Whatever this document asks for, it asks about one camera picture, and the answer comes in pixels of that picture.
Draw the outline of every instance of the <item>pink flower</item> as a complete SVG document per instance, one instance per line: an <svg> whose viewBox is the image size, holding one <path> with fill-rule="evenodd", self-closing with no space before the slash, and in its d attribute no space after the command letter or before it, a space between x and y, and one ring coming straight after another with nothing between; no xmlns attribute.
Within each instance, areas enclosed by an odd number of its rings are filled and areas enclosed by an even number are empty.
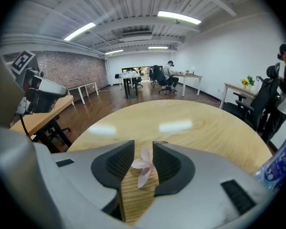
<svg viewBox="0 0 286 229"><path fill-rule="evenodd" d="M151 154L147 146L142 147L141 158L135 159L132 163L132 167L135 169L142 169L138 178L138 188L145 185L152 172L157 172L156 167L152 163Z"/></svg>

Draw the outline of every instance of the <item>plastic bottle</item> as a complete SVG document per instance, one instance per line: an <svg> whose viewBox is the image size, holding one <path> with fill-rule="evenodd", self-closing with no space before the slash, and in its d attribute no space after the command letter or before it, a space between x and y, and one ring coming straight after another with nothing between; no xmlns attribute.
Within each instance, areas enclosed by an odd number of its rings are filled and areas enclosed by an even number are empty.
<svg viewBox="0 0 286 229"><path fill-rule="evenodd" d="M275 155L259 169L256 178L274 192L281 188L286 178L286 140Z"/></svg>

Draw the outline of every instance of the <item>gray shirt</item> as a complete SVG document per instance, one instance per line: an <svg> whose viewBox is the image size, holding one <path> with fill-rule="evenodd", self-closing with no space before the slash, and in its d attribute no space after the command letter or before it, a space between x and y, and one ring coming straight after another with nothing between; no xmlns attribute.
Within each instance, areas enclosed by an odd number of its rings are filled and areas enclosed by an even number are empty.
<svg viewBox="0 0 286 229"><path fill-rule="evenodd" d="M173 75L173 68L167 64L163 68L163 74L164 74L165 80L167 80Z"/></svg>

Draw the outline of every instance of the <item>black pants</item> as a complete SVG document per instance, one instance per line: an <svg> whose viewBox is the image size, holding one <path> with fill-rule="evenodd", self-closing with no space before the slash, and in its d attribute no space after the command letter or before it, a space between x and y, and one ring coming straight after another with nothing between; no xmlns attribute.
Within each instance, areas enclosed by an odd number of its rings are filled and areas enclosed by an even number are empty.
<svg viewBox="0 0 286 229"><path fill-rule="evenodd" d="M168 85L172 85L173 84L173 87L177 86L178 81L179 81L179 78L172 77L172 76L166 80L167 84Z"/></svg>
<svg viewBox="0 0 286 229"><path fill-rule="evenodd" d="M281 128L285 120L286 120L286 114L283 114L276 108L271 112L270 117L267 120L264 129L262 130L262 135L261 135L261 138L266 144Z"/></svg>

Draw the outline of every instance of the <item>brick wall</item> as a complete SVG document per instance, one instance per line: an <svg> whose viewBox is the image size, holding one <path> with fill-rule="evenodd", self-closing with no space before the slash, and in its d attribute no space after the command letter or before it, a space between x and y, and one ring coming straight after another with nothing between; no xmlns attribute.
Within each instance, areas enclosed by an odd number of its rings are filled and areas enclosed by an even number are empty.
<svg viewBox="0 0 286 229"><path fill-rule="evenodd" d="M105 61L102 59L68 52L33 52L37 56L38 66L44 72L44 78L66 88L85 83L96 82L100 89L108 85ZM14 61L19 53L4 55L6 62ZM88 93L95 92L92 85L87 86ZM80 99L78 90L72 90L74 100Z"/></svg>

